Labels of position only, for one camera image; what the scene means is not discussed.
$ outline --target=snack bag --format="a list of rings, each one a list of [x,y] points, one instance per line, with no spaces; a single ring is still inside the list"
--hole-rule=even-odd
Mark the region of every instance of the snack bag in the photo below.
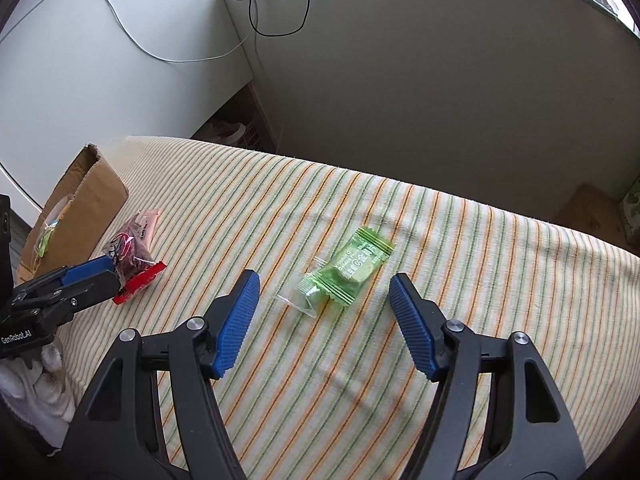
[[[102,251],[113,260],[122,289],[113,298],[115,304],[129,300],[148,286],[166,265],[156,262],[149,245],[158,222],[157,209],[139,211],[127,220]]]
[[[305,274],[283,298],[291,306],[315,317],[328,298],[343,306],[353,303],[369,277],[393,251],[393,245],[368,227],[359,227],[328,262]]]
[[[44,253],[47,251],[49,238],[51,238],[51,235],[53,234],[53,231],[55,231],[58,222],[64,216],[66,210],[69,208],[73,197],[73,195],[62,197],[62,199],[54,206],[54,208],[45,218],[45,221],[40,226],[38,238],[36,239],[36,243],[33,246],[33,250],[36,253],[37,260],[42,258],[44,256]]]

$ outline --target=white cable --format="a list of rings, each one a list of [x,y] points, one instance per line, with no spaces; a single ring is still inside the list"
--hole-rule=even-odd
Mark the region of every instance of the white cable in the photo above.
[[[150,56],[150,57],[152,57],[154,59],[157,59],[159,61],[167,62],[167,63],[195,63],[195,62],[199,62],[199,61],[209,61],[211,59],[221,59],[221,58],[223,58],[225,56],[228,56],[236,48],[241,46],[246,41],[246,39],[251,35],[251,33],[253,31],[253,29],[250,30],[249,33],[244,37],[244,40],[242,40],[240,43],[238,43],[229,52],[227,52],[226,54],[222,54],[221,56],[203,57],[201,59],[165,59],[164,57],[156,56],[155,54],[152,54],[148,50],[145,50],[144,48],[142,48],[142,46],[140,46],[140,44],[136,40],[134,40],[133,36],[129,33],[129,31],[122,24],[122,22],[120,21],[120,18],[118,17],[118,13],[116,12],[116,9],[113,8],[113,5],[111,5],[111,2],[109,0],[104,0],[104,1],[107,2],[107,5],[109,6],[109,8],[111,9],[111,12],[113,13],[113,17],[116,19],[116,22],[118,22],[118,25],[120,25],[120,28],[124,31],[124,33],[127,35],[127,37],[132,41],[132,43],[136,47],[138,47],[142,52],[144,52],[148,56]]]
[[[36,10],[36,9],[38,8],[38,6],[39,6],[42,2],[44,2],[44,0],[40,0],[37,4],[35,4],[35,5],[31,8],[31,10],[30,10],[29,12],[27,12],[23,17],[21,17],[17,22],[15,22],[15,23],[14,23],[14,26],[13,26],[12,28],[10,28],[10,29],[7,31],[7,33],[6,33],[2,38],[0,38],[0,43],[2,43],[2,42],[6,39],[6,37],[7,37],[9,34],[11,34],[11,31],[12,31],[12,30],[14,30],[14,28],[15,28],[15,27],[17,27],[18,25],[20,25],[20,23],[22,22],[22,20],[23,20],[24,18],[26,18],[29,14],[31,14],[34,10]]]

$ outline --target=cardboard box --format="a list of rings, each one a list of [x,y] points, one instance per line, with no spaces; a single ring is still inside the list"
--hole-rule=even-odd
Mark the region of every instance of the cardboard box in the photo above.
[[[60,216],[44,256],[38,261],[34,246],[40,227],[66,195],[73,198]],[[128,197],[126,186],[98,148],[92,144],[85,146],[54,188],[27,238],[20,256],[18,282],[87,261]]]

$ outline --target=green candy wrapper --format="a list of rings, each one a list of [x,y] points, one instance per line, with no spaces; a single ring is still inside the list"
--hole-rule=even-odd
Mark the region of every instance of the green candy wrapper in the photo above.
[[[359,227],[349,241],[321,268],[305,275],[296,287],[313,312],[329,296],[349,306],[362,285],[388,259],[393,246],[368,227]],[[305,308],[299,310],[310,314]]]

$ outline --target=striped bed sheet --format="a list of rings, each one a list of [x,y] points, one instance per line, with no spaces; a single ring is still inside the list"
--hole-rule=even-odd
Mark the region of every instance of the striped bed sheet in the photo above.
[[[137,210],[160,208],[152,254],[168,269],[129,303],[105,302],[62,327],[74,394],[120,330],[171,330],[254,269],[262,287],[254,320],[236,366],[214,386],[251,479],[399,477],[435,387],[415,370],[385,304],[396,272],[478,333],[527,332],[588,463],[640,394],[640,260],[626,251],[443,192],[284,156],[160,137],[129,137],[106,155],[130,197],[98,247]],[[329,304],[311,319],[277,298],[360,225],[396,248],[353,306]],[[483,376],[461,466],[478,455],[488,387]],[[159,394],[169,456],[184,466],[164,372]]]

